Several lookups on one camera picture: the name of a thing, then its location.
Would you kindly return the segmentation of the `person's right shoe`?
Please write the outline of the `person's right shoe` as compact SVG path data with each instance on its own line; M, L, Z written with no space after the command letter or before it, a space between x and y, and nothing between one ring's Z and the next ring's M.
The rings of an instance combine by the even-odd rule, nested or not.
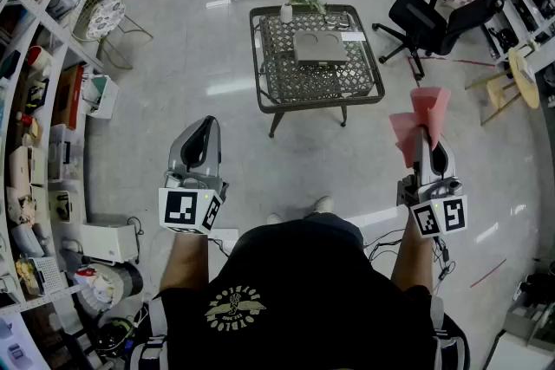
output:
M330 196L324 196L314 203L310 213L311 214L333 214L335 209L334 200Z

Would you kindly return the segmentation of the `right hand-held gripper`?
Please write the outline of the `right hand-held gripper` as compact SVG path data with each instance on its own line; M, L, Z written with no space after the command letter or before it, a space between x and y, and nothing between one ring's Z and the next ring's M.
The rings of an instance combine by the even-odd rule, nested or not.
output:
M397 204L408 207L422 238L450 235L467 228L467 195L455 177L451 146L439 138L434 150L428 129L419 126L415 135L415 175L397 184Z

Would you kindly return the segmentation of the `round wooden side table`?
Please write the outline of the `round wooden side table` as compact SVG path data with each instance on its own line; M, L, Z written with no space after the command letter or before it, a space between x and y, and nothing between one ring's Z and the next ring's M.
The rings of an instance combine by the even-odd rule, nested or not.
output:
M508 64L507 70L465 87L466 90L482 86L486 88L493 113L480 122L482 127L519 99L522 99L531 109L539 107L539 89L535 74L526 57L516 48L509 49Z

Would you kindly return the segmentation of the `white boxy appliance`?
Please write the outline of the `white boxy appliance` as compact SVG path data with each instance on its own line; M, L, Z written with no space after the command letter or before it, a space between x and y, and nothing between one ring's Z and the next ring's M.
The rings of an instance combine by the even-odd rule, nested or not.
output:
M82 224L80 240L85 256L124 263L139 258L135 228L126 225Z

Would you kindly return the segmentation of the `white plastic basket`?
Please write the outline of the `white plastic basket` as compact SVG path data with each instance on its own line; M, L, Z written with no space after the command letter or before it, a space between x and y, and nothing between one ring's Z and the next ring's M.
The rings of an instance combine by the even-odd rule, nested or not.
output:
M110 120L118 93L119 87L108 75L86 79L82 87L84 113L96 119Z

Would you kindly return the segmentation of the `person's right forearm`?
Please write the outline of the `person's right forearm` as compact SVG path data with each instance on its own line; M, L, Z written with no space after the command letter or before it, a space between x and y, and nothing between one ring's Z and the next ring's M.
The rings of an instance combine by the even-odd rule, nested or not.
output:
M415 286L433 289L433 239L422 238L411 213L395 260L391 281L400 290Z

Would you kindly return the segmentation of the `black office chair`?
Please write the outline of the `black office chair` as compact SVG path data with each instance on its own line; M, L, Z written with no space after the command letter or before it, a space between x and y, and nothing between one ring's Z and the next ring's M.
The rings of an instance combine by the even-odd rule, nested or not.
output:
M453 10L445 19L435 8L438 0L396 0L388 16L398 25L398 32L381 23L373 23L372 30L387 32L401 42L401 45L388 55L381 55L378 61L383 64L404 49L412 55L417 72L416 81L424 77L424 69L418 51L423 49L427 55L449 55L461 35L478 28L500 13L506 0L473 0Z

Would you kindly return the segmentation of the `wicker glass-top coffee table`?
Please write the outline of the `wicker glass-top coffee table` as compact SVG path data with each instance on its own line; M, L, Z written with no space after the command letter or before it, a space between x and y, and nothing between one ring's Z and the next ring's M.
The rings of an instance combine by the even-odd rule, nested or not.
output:
M249 13L256 95L259 109L271 114L272 138L284 115L289 112L339 107L344 127L351 106L375 104L385 96L385 87L356 8L331 4L325 16L348 15L351 26L345 31L329 30L323 15L307 6L295 5L293 20L280 21L279 6L257 7ZM293 36L297 31L362 32L365 42L344 42L348 61L341 66L296 64Z

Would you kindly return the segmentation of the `pink cloth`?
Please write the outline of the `pink cloth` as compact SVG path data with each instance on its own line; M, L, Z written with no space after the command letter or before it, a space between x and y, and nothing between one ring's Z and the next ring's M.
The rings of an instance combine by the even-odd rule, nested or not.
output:
M440 141L451 91L445 88L415 88L410 92L413 111L391 114L390 123L402 152L405 166L411 168L415 159L415 137L419 127L428 130L429 146L434 150Z

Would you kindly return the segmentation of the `grey tray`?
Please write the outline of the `grey tray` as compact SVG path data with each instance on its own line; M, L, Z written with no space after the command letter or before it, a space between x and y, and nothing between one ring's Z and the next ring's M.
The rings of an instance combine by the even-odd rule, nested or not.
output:
M341 66L348 61L341 32L297 31L293 36L298 66Z

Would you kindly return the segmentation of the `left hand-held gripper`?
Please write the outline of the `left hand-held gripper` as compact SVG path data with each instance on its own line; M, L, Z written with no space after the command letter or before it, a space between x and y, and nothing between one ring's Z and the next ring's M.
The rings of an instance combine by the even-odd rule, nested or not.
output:
M210 235L229 187L219 176L220 162L219 123L207 115L188 126L170 148L170 168L158 190L162 228Z

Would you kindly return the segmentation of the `person's left forearm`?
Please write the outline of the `person's left forearm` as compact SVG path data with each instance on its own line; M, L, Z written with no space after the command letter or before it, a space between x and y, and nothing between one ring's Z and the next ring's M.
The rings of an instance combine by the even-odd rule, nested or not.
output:
M176 234L160 280L160 291L201 291L208 285L208 278L208 237L190 233Z

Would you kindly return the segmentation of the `person's black t-shirt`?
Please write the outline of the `person's black t-shirt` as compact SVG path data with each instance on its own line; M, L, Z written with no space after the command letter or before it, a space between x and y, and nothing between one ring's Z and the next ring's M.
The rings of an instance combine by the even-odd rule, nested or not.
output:
M334 214L247 231L201 291L160 291L168 370L469 370L432 290L400 290Z

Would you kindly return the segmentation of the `red plastic storage bin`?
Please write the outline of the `red plastic storage bin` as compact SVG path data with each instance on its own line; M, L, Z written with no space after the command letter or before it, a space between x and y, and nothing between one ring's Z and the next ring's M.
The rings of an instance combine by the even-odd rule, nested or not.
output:
M74 65L61 72L55 93L52 126L63 124L68 130L76 129L83 72L82 65Z

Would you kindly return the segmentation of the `white shelving unit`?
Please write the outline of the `white shelving unit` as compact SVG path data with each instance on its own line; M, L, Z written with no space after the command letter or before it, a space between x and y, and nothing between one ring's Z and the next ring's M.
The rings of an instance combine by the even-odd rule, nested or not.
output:
M0 0L0 316L64 295L62 231L86 221L84 101L75 130L51 125L61 72L102 75L69 31L78 0Z

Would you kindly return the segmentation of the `black-framed eyeglasses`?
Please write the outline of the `black-framed eyeglasses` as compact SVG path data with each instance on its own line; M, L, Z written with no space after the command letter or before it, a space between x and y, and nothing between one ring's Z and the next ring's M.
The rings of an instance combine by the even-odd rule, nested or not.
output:
M351 22L348 15L325 16L325 25L329 30L345 31L350 29Z

